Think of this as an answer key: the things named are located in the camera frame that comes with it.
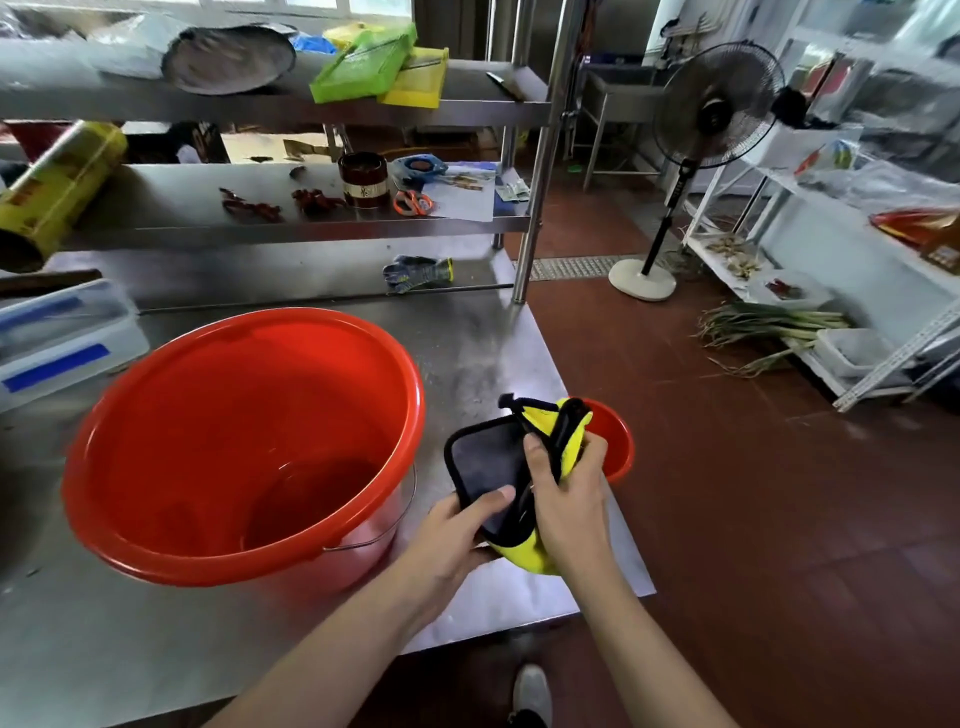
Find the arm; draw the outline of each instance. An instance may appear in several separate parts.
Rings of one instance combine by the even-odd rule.
[[[524,440],[537,527],[577,600],[634,726],[736,728],[684,656],[634,596],[613,559],[602,467],[607,443],[587,435],[577,467],[559,487],[546,450]]]
[[[514,499],[506,486],[460,512],[456,495],[427,514],[403,555],[347,600],[207,728],[347,726],[399,651],[495,554],[474,548],[480,525]]]

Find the floor drain grate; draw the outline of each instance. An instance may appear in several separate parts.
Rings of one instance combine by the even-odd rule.
[[[618,260],[636,255],[578,255],[534,260],[530,280],[601,279]]]

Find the electric fan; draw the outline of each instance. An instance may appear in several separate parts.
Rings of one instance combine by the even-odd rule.
[[[750,41],[708,48],[673,75],[654,114],[653,134],[680,174],[646,259],[620,260],[611,268],[615,288],[643,301],[673,293],[676,279],[654,261],[687,184],[698,169],[728,164],[754,148],[774,124],[771,107],[783,86],[777,59]]]

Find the green tray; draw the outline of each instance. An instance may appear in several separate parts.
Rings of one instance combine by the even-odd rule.
[[[386,93],[417,40],[417,26],[364,31],[310,84],[318,104]]]

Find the red plastic bucket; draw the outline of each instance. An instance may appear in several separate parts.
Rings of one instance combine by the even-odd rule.
[[[613,485],[634,466],[634,435],[616,412],[602,401],[581,397],[593,411],[587,432],[600,435],[607,441],[607,457],[603,461],[603,475]]]
[[[416,365],[373,324],[319,308],[226,319],[107,390],[67,457],[66,515],[91,551],[158,583],[337,561],[324,550],[393,536],[423,415]],[[336,588],[390,541],[341,555]]]

